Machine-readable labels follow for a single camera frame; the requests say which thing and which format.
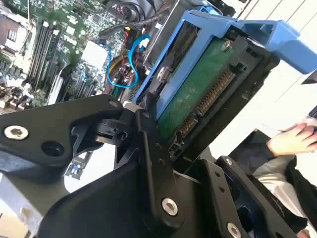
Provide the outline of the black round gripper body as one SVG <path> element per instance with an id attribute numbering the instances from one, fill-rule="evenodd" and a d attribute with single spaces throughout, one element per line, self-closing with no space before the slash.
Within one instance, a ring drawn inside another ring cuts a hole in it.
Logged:
<path id="1" fill-rule="evenodd" d="M 193 177 L 175 173 L 170 163 L 129 162 L 60 199 L 38 237 L 217 238 L 212 206 L 222 181 L 222 169 L 206 160 Z"/>

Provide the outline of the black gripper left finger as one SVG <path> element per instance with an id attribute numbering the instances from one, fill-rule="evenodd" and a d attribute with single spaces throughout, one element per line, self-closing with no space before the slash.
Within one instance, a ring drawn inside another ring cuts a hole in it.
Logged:
<path id="1" fill-rule="evenodd" d="M 105 144 L 116 147 L 114 170 L 129 162 L 170 163 L 153 116 L 142 108 L 124 108 L 110 95 L 0 117 L 0 170 L 20 183 L 22 194 L 31 193 L 36 206 L 45 206 L 44 217 L 68 195 L 62 180 L 71 161 Z"/>

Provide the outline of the person's bare hand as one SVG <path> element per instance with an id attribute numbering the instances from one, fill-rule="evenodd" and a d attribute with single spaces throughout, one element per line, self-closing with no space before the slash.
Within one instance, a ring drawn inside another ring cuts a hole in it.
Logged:
<path id="1" fill-rule="evenodd" d="M 301 123 L 274 136 L 266 145 L 276 157 L 312 153 L 317 150 L 317 133 L 314 130 L 313 125 Z"/>

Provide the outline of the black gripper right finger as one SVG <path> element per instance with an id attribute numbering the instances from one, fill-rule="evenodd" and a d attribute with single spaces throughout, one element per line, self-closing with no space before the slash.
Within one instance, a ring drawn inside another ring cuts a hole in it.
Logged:
<path id="1" fill-rule="evenodd" d="M 277 200 L 260 190 L 229 157 L 197 161 L 206 210 L 221 238 L 295 238 Z"/>

